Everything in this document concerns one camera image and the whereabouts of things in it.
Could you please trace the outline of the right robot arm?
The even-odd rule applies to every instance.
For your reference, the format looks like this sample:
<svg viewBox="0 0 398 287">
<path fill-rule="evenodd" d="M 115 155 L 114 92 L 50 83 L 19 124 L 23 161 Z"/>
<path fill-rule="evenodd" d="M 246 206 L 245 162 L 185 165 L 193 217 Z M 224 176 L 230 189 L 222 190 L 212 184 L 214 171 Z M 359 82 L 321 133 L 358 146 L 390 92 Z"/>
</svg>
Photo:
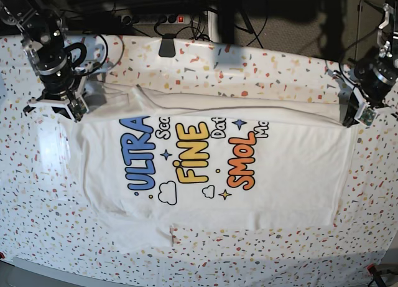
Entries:
<svg viewBox="0 0 398 287">
<path fill-rule="evenodd" d="M 88 112 L 83 98 L 87 69 L 85 44 L 65 45 L 62 18 L 40 0 L 1 0 L 1 19 L 15 25 L 22 35 L 22 48 L 44 89 L 32 97 L 23 109 L 25 114 L 36 108 L 51 107 L 74 122 Z"/>
</svg>

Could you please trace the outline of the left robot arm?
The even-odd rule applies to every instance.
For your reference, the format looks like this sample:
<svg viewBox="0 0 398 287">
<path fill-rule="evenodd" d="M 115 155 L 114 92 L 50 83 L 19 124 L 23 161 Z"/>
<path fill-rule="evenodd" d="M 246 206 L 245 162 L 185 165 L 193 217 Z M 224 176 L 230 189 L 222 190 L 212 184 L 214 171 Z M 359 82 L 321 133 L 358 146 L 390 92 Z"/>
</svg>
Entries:
<svg viewBox="0 0 398 287">
<path fill-rule="evenodd" d="M 356 124 L 372 126 L 379 115 L 391 115 L 397 118 L 397 110 L 385 103 L 386 96 L 397 84 L 397 0 L 385 0 L 381 6 L 368 0 L 360 0 L 358 13 L 361 14 L 366 3 L 382 14 L 380 24 L 370 33 L 356 41 L 343 51 L 338 61 L 339 70 L 334 74 L 351 89 L 342 125 L 349 128 Z M 354 78 L 344 71 L 343 61 L 347 51 L 377 34 L 377 46 L 371 48 L 363 58 L 350 58 L 353 64 Z"/>
</svg>

